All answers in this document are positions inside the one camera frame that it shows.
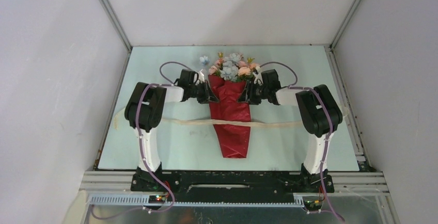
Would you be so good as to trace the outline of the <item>cream ribbon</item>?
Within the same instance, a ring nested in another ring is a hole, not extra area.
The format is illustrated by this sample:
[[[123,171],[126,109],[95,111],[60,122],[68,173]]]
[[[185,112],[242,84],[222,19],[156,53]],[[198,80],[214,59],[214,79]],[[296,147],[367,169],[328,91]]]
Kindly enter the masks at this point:
[[[292,122],[279,122],[279,123],[264,123],[264,122],[242,122],[242,121],[225,121],[216,119],[202,119],[202,120],[180,120],[180,119],[169,119],[162,118],[162,121],[171,122],[182,125],[235,125],[235,126],[245,126],[245,127],[259,127],[259,128],[284,128],[284,127],[296,127],[303,126],[303,121],[292,121]]]

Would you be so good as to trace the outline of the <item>blue flower stem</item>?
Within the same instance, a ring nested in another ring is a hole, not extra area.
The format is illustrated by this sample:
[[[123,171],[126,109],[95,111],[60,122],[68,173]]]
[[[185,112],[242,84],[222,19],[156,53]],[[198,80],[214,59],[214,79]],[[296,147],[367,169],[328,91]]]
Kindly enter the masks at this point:
[[[242,54],[231,53],[223,58],[220,77],[226,81],[236,82],[238,78],[238,64],[242,59]]]

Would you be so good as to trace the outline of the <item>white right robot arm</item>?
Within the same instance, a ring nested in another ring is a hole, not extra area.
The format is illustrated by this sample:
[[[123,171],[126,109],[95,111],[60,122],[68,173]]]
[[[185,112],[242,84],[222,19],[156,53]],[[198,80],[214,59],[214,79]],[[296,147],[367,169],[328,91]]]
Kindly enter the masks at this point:
[[[307,192],[315,191],[327,172],[326,159],[332,136],[343,121],[340,107],[328,86],[282,86],[276,70],[267,70],[246,82],[238,98],[239,103],[250,105],[258,105],[262,100],[274,105],[298,107],[302,124],[309,133],[300,184]]]

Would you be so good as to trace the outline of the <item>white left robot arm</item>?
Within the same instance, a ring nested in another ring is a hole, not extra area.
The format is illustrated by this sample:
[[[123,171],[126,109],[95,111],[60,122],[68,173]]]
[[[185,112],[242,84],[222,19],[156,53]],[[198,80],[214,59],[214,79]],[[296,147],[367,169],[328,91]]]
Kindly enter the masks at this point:
[[[200,104],[217,103],[202,71],[183,69],[180,77],[171,84],[138,82],[124,109],[124,118],[135,130],[139,141],[140,162],[138,168],[147,171],[143,184],[150,191],[163,185],[163,177],[156,173],[161,169],[156,129],[162,120],[166,103],[179,103],[194,98]]]

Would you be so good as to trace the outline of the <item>red wrapping paper sheet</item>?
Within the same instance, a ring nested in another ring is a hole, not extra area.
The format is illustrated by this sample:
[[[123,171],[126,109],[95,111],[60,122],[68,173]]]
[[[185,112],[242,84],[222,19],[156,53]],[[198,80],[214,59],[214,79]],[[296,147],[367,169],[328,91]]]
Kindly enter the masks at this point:
[[[209,103],[210,116],[214,120],[250,122],[249,104],[239,103],[238,98],[243,93],[245,82],[231,82],[219,76],[208,76],[209,85],[218,103]],[[231,124],[215,124],[222,157],[246,158],[248,153],[251,128]]]

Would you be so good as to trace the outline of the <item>pink rose stem with blue bud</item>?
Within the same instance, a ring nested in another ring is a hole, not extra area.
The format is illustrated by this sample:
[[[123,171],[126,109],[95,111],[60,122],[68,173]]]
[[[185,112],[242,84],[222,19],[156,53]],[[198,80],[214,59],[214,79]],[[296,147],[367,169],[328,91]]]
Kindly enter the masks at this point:
[[[208,67],[208,65],[210,64],[210,58],[208,56],[201,56],[199,58],[199,63],[201,64],[202,67]]]

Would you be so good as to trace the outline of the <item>peach rose stem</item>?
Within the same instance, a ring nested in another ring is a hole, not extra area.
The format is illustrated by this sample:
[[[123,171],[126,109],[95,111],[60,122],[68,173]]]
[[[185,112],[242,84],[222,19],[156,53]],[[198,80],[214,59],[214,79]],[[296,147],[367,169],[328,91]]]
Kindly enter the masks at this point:
[[[237,65],[239,78],[253,77],[253,74],[260,69],[260,64],[256,63],[255,58],[252,57],[242,58]]]

